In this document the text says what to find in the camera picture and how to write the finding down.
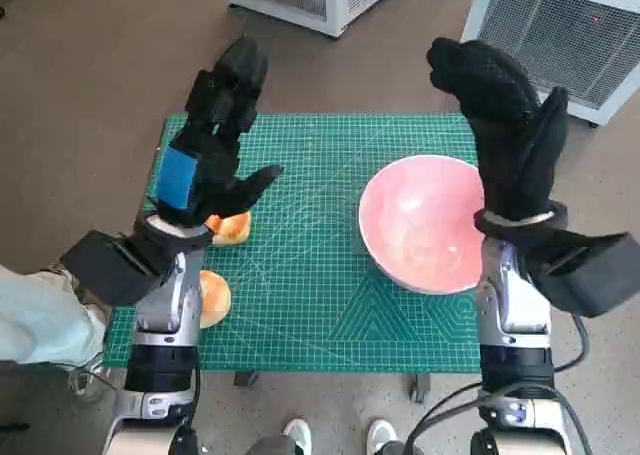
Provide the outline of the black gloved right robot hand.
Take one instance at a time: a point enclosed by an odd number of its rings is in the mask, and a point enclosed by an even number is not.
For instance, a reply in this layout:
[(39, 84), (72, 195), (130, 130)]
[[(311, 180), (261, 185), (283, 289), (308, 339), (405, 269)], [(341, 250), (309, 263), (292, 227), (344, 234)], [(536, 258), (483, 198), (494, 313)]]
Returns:
[(541, 101), (514, 58), (479, 40), (437, 38), (426, 58), (432, 85), (458, 100), (471, 127), (485, 209), (511, 222), (551, 213), (567, 90), (556, 87)]

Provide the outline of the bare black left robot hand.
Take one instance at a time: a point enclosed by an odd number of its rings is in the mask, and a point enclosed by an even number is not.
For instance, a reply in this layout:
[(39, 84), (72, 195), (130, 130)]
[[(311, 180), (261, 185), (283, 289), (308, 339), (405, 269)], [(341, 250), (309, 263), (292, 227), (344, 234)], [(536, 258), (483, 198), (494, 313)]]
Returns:
[(200, 70), (188, 96), (187, 119), (169, 142), (153, 204), (164, 221), (185, 228), (249, 211), (282, 173), (271, 165), (236, 175), (240, 137), (251, 130), (268, 62), (257, 42), (241, 36), (210, 70)]

